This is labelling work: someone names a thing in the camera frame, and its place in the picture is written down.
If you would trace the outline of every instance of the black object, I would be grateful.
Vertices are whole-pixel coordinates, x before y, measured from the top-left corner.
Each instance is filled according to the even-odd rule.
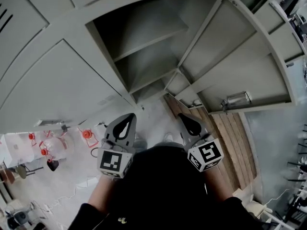
[[[184,114],[179,113],[178,117],[181,118],[185,128],[191,136],[199,136],[201,135],[201,125],[194,121],[191,118],[186,117]]]
[[[303,200],[302,198],[297,198],[299,196],[296,196],[293,198],[292,203],[290,204],[290,207],[288,208],[288,211],[285,215],[285,218],[283,222],[293,222],[296,225],[304,224],[304,219],[306,217],[306,213],[298,209],[300,206],[307,206],[306,200]]]
[[[305,230],[307,229],[307,219],[304,220],[304,222],[302,223],[302,225],[299,227],[298,230]]]
[[[18,211],[14,214],[14,218],[15,218],[15,221],[17,223],[19,223],[20,225],[23,225],[25,223],[28,222],[29,220],[29,217],[26,213],[24,213],[23,211]]]
[[[33,228],[33,230],[43,230],[43,229],[45,229],[45,225],[43,224],[43,223],[41,223],[41,222],[39,222],[34,228]]]
[[[131,113],[125,120],[121,121],[118,125],[116,125],[113,129],[113,136],[115,137],[115,141],[117,140],[124,140],[128,133],[129,133],[129,129],[130,129],[130,125],[131,125],[131,122],[134,118],[135,114]],[[124,129],[126,128],[126,126],[128,125],[127,127],[127,130],[126,130],[126,133],[123,137],[119,137],[120,134],[124,131]]]
[[[47,165],[51,171],[55,171],[59,166],[59,161],[57,160],[47,160]]]
[[[303,144],[298,144],[299,146],[302,146],[302,147],[304,147],[304,148],[307,148],[307,146],[306,145],[303,145]]]
[[[116,183],[110,214],[83,204],[69,230],[96,226],[97,230],[262,230],[262,224],[238,198],[214,202],[211,191],[206,194],[204,176],[178,147],[153,147],[137,153],[125,177]],[[125,218],[126,224],[119,218]]]
[[[96,150],[96,149],[98,149],[98,148],[93,148],[93,149],[91,150],[91,155],[92,155],[92,157],[94,157],[94,158],[97,158],[97,156],[94,156],[94,155],[93,155],[93,151]]]
[[[280,3],[280,6],[286,13],[287,17],[289,17],[289,15],[291,14],[292,10],[294,9],[298,1],[299,0],[283,0]]]
[[[16,228],[18,228],[20,225],[15,221],[14,217],[9,217],[7,219],[7,224],[9,226],[10,229],[14,230]]]
[[[302,171],[304,171],[304,172],[307,173],[307,168],[306,168],[306,167],[300,166],[299,168],[300,168],[300,170],[302,170]]]
[[[68,128],[66,125],[61,126],[61,129],[63,130],[63,132],[67,133]]]
[[[288,179],[289,182],[305,182],[306,180]]]
[[[292,164],[292,165],[297,165],[297,166],[301,166],[301,167],[307,167],[307,164],[304,163],[294,163],[294,162],[288,162],[288,164]]]
[[[42,169],[44,168],[44,167],[39,167],[39,168],[37,168],[37,169],[30,170],[25,164],[21,164],[21,166],[23,166],[23,167],[26,169],[27,176],[28,176],[28,175],[32,175],[32,174],[35,174],[35,171],[42,170]]]

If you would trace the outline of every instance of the white floor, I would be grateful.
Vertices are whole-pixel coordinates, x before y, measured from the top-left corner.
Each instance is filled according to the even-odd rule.
[[[149,148],[162,141],[167,132],[173,133],[174,141],[182,143],[176,122],[168,111],[161,101],[145,106],[145,110],[137,110],[137,132],[147,140]],[[100,175],[96,169],[96,159],[90,155],[90,149],[84,144],[79,130],[70,129],[69,134],[76,144],[74,153],[62,161],[55,172],[47,167],[46,159],[41,158],[39,161],[33,161],[29,167],[34,169],[43,165],[43,170],[9,186],[13,196],[24,206],[35,200],[43,209],[45,209],[44,204],[52,208],[52,215],[38,209],[35,211],[36,216],[32,216],[32,219],[35,219],[46,215],[48,219],[36,219],[35,222],[41,220],[52,230],[66,229],[80,205],[87,202],[95,187],[94,183],[86,189],[76,188],[76,194],[73,196],[75,185],[84,183],[83,187],[86,187],[87,178],[92,183],[95,179],[90,179]]]

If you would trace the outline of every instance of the white cable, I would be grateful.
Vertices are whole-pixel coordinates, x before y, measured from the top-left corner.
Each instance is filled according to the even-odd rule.
[[[67,229],[68,229],[68,227],[67,227],[67,226],[65,226],[64,224],[62,224],[62,223],[60,223],[60,222],[58,222],[58,221],[57,221],[57,227],[58,227],[60,230],[64,230],[64,228],[63,228],[63,227],[65,227],[65,228],[67,228]]]
[[[288,191],[288,189],[284,190],[284,192],[283,192],[278,198],[271,198],[271,199],[269,200],[269,202],[265,204],[265,206],[266,206],[267,204],[269,204],[272,200],[278,200],[278,199],[280,199],[280,198],[282,197],[282,195],[283,195],[286,191]]]
[[[254,194],[253,194],[253,186],[252,186],[251,182],[250,182],[250,190],[251,190],[251,194],[250,194],[250,199],[249,199],[249,201],[252,202],[253,199],[254,199]]]
[[[71,198],[75,197],[75,196],[76,196],[76,189],[77,189],[77,188],[83,188],[83,189],[88,188],[88,180],[89,180],[89,179],[93,179],[93,178],[97,178],[98,176],[99,176],[99,175],[93,176],[93,177],[87,177],[87,178],[86,178],[86,187],[75,185],[74,193],[73,193],[72,196],[70,196],[70,197],[66,197],[66,196],[61,196],[61,197],[59,197],[58,199],[55,200],[56,203],[51,205],[51,207],[49,208],[49,210],[52,210],[54,207],[56,207],[56,206],[58,206],[58,205],[61,205],[61,203],[59,202],[60,199],[62,199],[62,198],[71,199]]]

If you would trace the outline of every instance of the red object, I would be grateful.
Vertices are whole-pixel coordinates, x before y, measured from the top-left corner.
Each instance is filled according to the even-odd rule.
[[[99,143],[99,141],[96,139],[95,134],[90,129],[86,129],[84,131],[80,130],[80,132],[82,133],[82,137],[85,139],[86,144],[87,144],[87,146],[89,148],[92,148],[92,147],[96,146]]]
[[[46,156],[48,154],[48,150],[47,149],[41,149],[40,151],[42,153],[43,156]]]
[[[36,145],[35,134],[29,133],[29,139],[31,140],[32,147]]]
[[[86,129],[85,131],[82,132],[83,138],[89,139],[92,137],[93,133],[91,130]]]
[[[30,140],[34,140],[35,139],[35,135],[32,133],[32,134],[29,134],[29,139]]]

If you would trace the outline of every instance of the white shoe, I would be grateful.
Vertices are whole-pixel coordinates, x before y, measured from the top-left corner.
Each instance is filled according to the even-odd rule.
[[[166,133],[163,141],[164,142],[174,142],[173,134],[172,133]]]

